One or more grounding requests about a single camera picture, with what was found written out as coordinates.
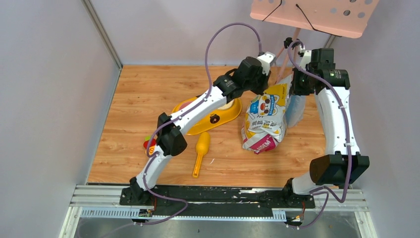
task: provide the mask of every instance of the yellow spoon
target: yellow spoon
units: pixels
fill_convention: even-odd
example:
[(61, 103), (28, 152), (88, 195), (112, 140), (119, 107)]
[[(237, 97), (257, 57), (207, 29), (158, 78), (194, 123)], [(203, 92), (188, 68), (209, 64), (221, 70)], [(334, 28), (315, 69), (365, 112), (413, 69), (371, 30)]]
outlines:
[(201, 133), (196, 144), (197, 160), (196, 165), (194, 165), (193, 178), (198, 178), (198, 173), (200, 172), (201, 160), (203, 156), (207, 154), (210, 146), (210, 134), (208, 132)]

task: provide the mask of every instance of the cartoon character on bag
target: cartoon character on bag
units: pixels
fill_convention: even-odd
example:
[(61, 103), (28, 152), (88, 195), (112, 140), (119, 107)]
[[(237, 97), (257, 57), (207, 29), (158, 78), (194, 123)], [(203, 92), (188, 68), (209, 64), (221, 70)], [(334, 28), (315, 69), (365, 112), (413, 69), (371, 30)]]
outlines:
[(277, 105), (279, 98), (279, 96), (271, 94), (264, 94), (260, 97), (254, 98), (250, 105), (250, 117), (255, 119), (254, 115), (259, 118), (276, 115), (279, 109)]

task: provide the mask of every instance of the yellow tray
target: yellow tray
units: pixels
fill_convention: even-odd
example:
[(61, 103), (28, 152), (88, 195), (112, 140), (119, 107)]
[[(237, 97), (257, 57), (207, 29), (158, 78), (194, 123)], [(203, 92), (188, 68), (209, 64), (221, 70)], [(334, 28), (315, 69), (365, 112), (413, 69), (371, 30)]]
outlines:
[[(192, 101), (196, 100), (197, 97), (190, 98), (188, 100), (182, 101), (179, 103), (173, 110), (172, 113), (177, 112), (190, 104)], [(197, 135), (203, 133), (204, 131), (215, 128), (216, 126), (225, 124), (239, 116), (242, 111), (242, 102), (241, 99), (236, 98), (230, 103), (226, 104), (223, 107), (220, 107), (214, 110), (212, 113), (205, 116), (197, 124), (195, 124), (187, 133), (187, 135)]]

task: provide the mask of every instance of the black wire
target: black wire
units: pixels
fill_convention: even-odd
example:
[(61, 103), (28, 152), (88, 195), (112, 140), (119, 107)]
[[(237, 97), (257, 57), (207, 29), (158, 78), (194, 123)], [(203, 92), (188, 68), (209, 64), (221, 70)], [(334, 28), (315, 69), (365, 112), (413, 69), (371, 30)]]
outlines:
[(314, 27), (314, 26), (312, 26), (312, 23), (309, 21), (308, 17), (307, 17), (307, 16), (306, 16), (306, 14), (303, 12), (303, 10), (301, 9), (301, 7), (300, 7), (298, 4), (296, 4), (296, 7), (297, 7), (297, 8), (299, 8), (299, 10), (302, 12), (303, 16), (306, 18), (306, 21), (308, 21), (309, 25), (311, 25), (311, 27), (312, 27), (312, 29), (313, 29), (314, 31), (319, 31), (319, 32), (322, 32), (322, 33), (326, 33), (326, 34), (330, 34), (330, 35), (333, 35), (333, 36), (337, 36), (337, 35), (334, 35), (334, 34), (331, 34), (331, 33), (325, 32), (325, 31), (321, 31), (321, 30), (315, 29), (315, 27)]
[(282, 3), (283, 3), (283, 0), (280, 0), (280, 4), (272, 12), (270, 12), (270, 14), (268, 14), (262, 21), (265, 21), (267, 19), (267, 17), (269, 17), (274, 11), (277, 10), (277, 8), (279, 8), (281, 6)]

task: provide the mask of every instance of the wood surface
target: wood surface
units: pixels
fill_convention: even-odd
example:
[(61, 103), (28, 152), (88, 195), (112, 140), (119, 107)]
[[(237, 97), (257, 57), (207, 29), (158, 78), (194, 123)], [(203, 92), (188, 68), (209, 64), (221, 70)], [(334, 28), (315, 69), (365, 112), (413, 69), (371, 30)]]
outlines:
[[(211, 66), (212, 81), (232, 68)], [(208, 86), (203, 66), (124, 66), (88, 181), (128, 183), (148, 160), (143, 142), (156, 129), (158, 116), (162, 112), (169, 115), (179, 102), (202, 94)], [(303, 120), (287, 129), (277, 148), (259, 155), (242, 149), (241, 144), (245, 110), (254, 97), (244, 93), (237, 119), (209, 131), (210, 150), (203, 158), (199, 178), (192, 177), (199, 137), (194, 135), (186, 136), (188, 148), (171, 159), (157, 183), (283, 187), (289, 178), (307, 172), (310, 161), (325, 149), (313, 96), (307, 97)]]

